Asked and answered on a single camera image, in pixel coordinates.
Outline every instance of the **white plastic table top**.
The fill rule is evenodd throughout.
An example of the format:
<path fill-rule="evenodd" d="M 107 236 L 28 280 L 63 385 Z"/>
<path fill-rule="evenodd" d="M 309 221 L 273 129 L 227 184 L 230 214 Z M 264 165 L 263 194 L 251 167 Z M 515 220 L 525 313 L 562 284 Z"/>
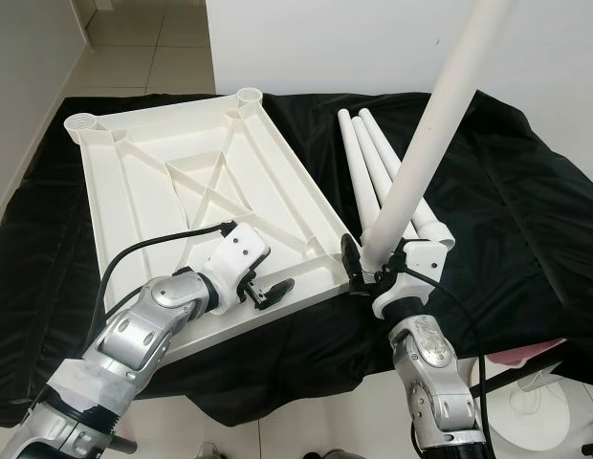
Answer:
<path fill-rule="evenodd" d="M 294 289 L 257 311 L 250 299 L 204 315 L 176 336 L 164 364 L 344 292 L 340 238 L 348 232 L 261 105 L 236 95 L 96 117 L 65 127 L 81 149 L 99 269 L 137 242 L 223 221 L 249 222 L 271 247 L 256 269 L 264 288 Z M 219 233 L 152 246 L 114 271 L 106 310 L 152 277 L 197 271 Z"/>

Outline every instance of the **black cloth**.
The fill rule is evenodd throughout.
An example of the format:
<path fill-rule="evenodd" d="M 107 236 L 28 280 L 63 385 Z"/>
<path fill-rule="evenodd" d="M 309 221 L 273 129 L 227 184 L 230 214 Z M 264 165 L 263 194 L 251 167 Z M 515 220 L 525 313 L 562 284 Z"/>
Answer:
<path fill-rule="evenodd" d="M 202 96 L 67 98 L 0 228 L 0 425 L 11 426 L 89 326 L 99 270 L 79 147 L 63 121 Z M 403 157 L 428 95 L 265 95 L 264 106 L 345 225 L 360 224 L 337 111 L 368 107 Z M 593 383 L 593 184 L 524 116 L 477 94 L 426 193 L 456 238 L 442 282 L 479 321 L 486 352 L 567 338 L 564 376 Z M 468 322 L 442 292 L 427 306 L 460 357 Z M 187 394 L 219 422 L 348 391 L 391 368 L 392 326 L 341 295 L 162 368 L 143 397 Z"/>

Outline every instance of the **white plastic pipe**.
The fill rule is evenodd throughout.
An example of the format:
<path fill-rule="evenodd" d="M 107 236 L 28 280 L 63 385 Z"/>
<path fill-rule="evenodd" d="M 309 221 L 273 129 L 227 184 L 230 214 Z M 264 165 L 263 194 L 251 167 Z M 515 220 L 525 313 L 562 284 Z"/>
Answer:
<path fill-rule="evenodd" d="M 361 118 L 354 117 L 352 119 L 352 124 L 354 124 L 354 131 L 356 131 L 356 137 L 358 139 L 359 145 L 361 146 L 361 152 L 362 156 L 364 157 L 364 162 L 366 163 L 366 168 L 368 169 L 368 174 L 371 177 L 371 182 L 375 188 L 377 198 L 379 202 L 382 203 L 383 208 L 385 198 L 392 187 L 392 180 L 390 180 L 390 176 L 385 170 L 382 158 L 380 158 L 380 155 L 375 148 L 375 144 L 371 140 L 371 137 L 369 136 L 366 127 L 364 127 L 364 123 L 362 122 Z M 413 225 L 411 225 L 411 222 L 407 224 L 407 228 L 403 234 L 403 237 L 405 239 L 419 239 L 418 233 L 416 232 Z"/>
<path fill-rule="evenodd" d="M 354 125 L 350 119 L 350 114 L 346 109 L 342 108 L 338 112 L 338 117 L 341 136 L 345 145 L 347 165 L 350 169 L 350 177 L 352 179 L 352 186 L 354 187 L 354 195 L 356 196 L 356 207 L 361 218 L 361 244 L 364 245 L 380 213 L 380 205 L 375 197 L 375 191 L 369 179 L 366 164 L 362 158 L 361 148 L 356 138 L 356 132 L 354 132 Z"/>
<path fill-rule="evenodd" d="M 401 167 L 401 160 L 399 160 L 399 157 L 396 156 L 396 153 L 392 148 L 392 145 L 390 145 L 390 142 L 385 137 L 384 132 L 382 132 L 382 129 L 375 121 L 373 115 L 371 115 L 371 112 L 368 110 L 368 108 L 363 108 L 359 112 L 359 115 L 361 116 L 359 120 L 362 119 L 361 123 L 363 123 L 363 126 L 366 128 L 366 131 L 368 133 L 367 137 L 369 137 L 373 141 L 373 145 L 377 150 L 377 154 L 380 157 L 380 161 L 384 166 L 384 171 L 388 174 L 388 177 L 391 180 L 394 180 L 397 172 L 399 171 L 399 168 Z M 356 135 L 358 136 L 360 141 L 361 137 L 359 136 L 358 129 L 356 130 Z M 448 227 L 444 223 L 441 223 L 439 220 L 437 220 L 437 217 L 433 213 L 432 209 L 428 206 L 428 203 L 425 201 L 424 198 L 422 198 L 418 203 L 418 207 L 415 209 L 415 212 L 413 212 L 413 215 L 411 216 L 411 221 L 413 222 L 413 226 L 417 230 L 418 234 L 423 239 L 440 242 L 448 248 L 448 251 L 450 251 L 456 243 Z"/>
<path fill-rule="evenodd" d="M 396 248 L 462 120 L 515 0 L 473 2 L 467 24 L 437 80 L 405 159 L 362 250 L 362 267 L 379 270 Z"/>

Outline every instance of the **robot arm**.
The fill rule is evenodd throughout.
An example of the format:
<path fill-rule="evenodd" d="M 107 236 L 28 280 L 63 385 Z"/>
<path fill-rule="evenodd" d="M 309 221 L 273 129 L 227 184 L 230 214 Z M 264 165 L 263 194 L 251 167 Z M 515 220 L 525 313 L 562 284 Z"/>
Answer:
<path fill-rule="evenodd" d="M 409 268 L 438 282 L 447 248 L 434 241 L 403 240 L 376 273 L 376 282 L 365 284 L 351 236 L 343 236 L 341 247 L 352 293 L 372 295 L 375 316 L 398 322 L 388 338 L 423 457 L 488 457 L 471 391 L 458 374 L 453 347 L 424 308 L 434 287 L 404 272 Z"/>
<path fill-rule="evenodd" d="M 135 304 L 110 318 L 81 359 L 58 367 L 0 459 L 99 458 L 116 422 L 187 322 L 206 312 L 222 314 L 245 294 L 259 309 L 268 307 L 292 289 L 294 281 L 288 279 L 271 288 L 270 298 L 258 294 L 253 269 L 269 252 L 258 233 L 242 223 L 199 273 L 184 268 L 148 281 Z"/>

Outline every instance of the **floor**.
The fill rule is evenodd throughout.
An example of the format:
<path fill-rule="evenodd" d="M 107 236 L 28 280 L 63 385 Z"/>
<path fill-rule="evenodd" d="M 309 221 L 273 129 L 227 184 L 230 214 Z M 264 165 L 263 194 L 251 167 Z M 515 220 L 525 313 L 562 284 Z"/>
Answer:
<path fill-rule="evenodd" d="M 215 94 L 205 7 L 123 1 L 114 11 L 97 11 L 87 32 L 92 50 L 68 97 Z"/>
<path fill-rule="evenodd" d="M 68 96 L 130 97 L 151 93 L 214 93 L 205 7 L 188 0 L 121 0 L 114 12 L 97 12 L 88 33 L 93 51 L 81 61 Z M 462 361 L 465 371 L 469 361 Z M 563 380 L 571 428 L 557 448 L 532 452 L 493 432 L 498 459 L 582 457 L 593 442 L 593 387 Z M 295 401 L 237 427 L 214 422 L 186 397 L 136 401 L 118 426 L 135 439 L 134 459 L 194 457 L 203 441 L 229 459 L 299 459 L 308 451 L 341 447 L 368 459 L 416 459 L 409 440 L 405 392 L 394 372 L 372 375 L 353 392 Z M 0 428 L 0 449 L 11 436 Z M 125 457 L 107 451 L 103 457 Z"/>

